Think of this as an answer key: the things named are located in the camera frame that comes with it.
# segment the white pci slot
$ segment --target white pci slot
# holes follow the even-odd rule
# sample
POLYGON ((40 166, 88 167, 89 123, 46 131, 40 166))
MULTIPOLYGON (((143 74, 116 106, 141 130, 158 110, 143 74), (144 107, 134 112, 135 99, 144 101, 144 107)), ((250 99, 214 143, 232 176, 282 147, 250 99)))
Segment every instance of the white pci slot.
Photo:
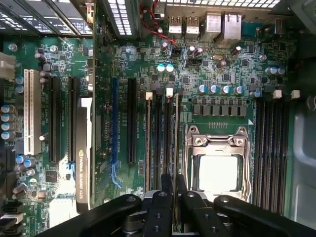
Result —
POLYGON ((24 154, 41 153, 41 84, 39 73, 24 70, 24 154))

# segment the pcie slot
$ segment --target pcie slot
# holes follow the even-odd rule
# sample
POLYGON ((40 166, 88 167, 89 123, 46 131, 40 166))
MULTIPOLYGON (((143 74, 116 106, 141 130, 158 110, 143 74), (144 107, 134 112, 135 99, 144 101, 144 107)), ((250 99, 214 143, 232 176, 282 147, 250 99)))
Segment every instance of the pcie slot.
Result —
POLYGON ((41 152, 41 84, 39 73, 24 70, 24 154, 41 152))
POLYGON ((162 111, 162 96, 155 96, 155 151, 154 151, 154 177, 153 190, 159 189, 160 180, 160 152, 161 152, 161 111, 162 111))
POLYGON ((68 161, 76 160, 76 116, 80 83, 76 77, 68 78, 68 161))
POLYGON ((151 167, 152 167, 152 108, 153 93, 146 93, 146 186, 145 191, 151 189, 151 167))
POLYGON ((136 161, 137 81, 129 78, 127 83, 127 163, 136 161))
POLYGON ((164 156, 163 156, 163 173, 170 173, 170 162, 171 162, 171 134, 172 134, 172 107, 173 100, 170 98, 165 99, 164 103, 164 156))
POLYGON ((51 162, 60 160, 61 85, 59 77, 49 78, 48 153, 51 162))

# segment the cable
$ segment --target cable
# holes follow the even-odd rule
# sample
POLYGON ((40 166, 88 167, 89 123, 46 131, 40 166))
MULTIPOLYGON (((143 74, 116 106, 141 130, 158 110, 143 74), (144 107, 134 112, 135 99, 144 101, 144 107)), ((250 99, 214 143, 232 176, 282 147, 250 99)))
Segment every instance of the cable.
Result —
POLYGON ((144 27, 150 31, 150 33, 156 35, 159 38, 166 39, 168 42, 170 42, 174 46, 177 46, 176 42, 173 39, 170 39, 167 36, 165 36, 164 34, 158 32, 159 24, 155 20, 155 8, 157 7, 157 4, 158 4, 158 0, 155 0, 153 3, 152 9, 150 9, 149 7, 147 7, 145 5, 142 5, 140 7, 140 15, 142 18, 142 23, 143 23, 144 27), (145 12, 150 13, 150 17, 154 23, 154 29, 151 29, 149 27, 149 25, 145 22, 145 19, 144 19, 145 12))

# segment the blue pcie slot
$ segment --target blue pcie slot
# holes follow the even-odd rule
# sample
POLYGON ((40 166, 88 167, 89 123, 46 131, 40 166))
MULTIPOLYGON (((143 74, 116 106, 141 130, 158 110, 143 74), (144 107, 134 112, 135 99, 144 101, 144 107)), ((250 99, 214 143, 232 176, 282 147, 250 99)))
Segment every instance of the blue pcie slot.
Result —
POLYGON ((116 169, 118 162, 118 126, 119 126, 119 79, 113 78, 112 88, 112 162, 111 162, 111 177, 112 182, 120 189, 122 185, 117 180, 116 169))

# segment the black pcie slot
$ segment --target black pcie slot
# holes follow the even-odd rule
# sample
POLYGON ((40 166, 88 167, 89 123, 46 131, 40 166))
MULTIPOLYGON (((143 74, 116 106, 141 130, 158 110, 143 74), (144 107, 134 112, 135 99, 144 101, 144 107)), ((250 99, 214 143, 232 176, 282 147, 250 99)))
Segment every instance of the black pcie slot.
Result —
POLYGON ((127 83, 127 163, 136 161, 136 126, 137 126, 137 81, 129 78, 127 83))
POLYGON ((163 172, 165 174, 170 173, 169 167, 171 162, 172 146, 171 146, 171 128, 172 128, 172 107, 173 103, 171 99, 167 99, 164 104, 164 156, 163 156, 163 172))
POLYGON ((76 77, 68 78, 68 161, 76 161, 76 123, 77 103, 80 81, 76 77))
POLYGON ((162 111, 162 97, 161 95, 155 96, 155 150, 154 150, 154 180, 153 189, 159 189, 160 180, 160 151, 161 151, 161 111, 162 111))
POLYGON ((51 162, 60 160, 61 85, 59 77, 49 78, 48 152, 51 162))

